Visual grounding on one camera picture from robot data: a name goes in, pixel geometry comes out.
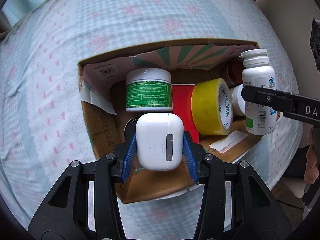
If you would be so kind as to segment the person's right hand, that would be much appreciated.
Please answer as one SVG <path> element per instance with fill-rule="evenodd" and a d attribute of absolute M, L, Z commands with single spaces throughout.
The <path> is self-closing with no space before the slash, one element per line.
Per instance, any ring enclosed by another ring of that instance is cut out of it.
<path fill-rule="evenodd" d="M 310 131 L 310 133 L 307 136 L 307 143 L 309 143 L 310 146 L 306 153 L 306 167 L 305 167 L 304 181 L 307 184 L 313 184 L 319 176 L 319 169 L 317 166 L 317 154 L 313 146 L 312 131 Z"/>

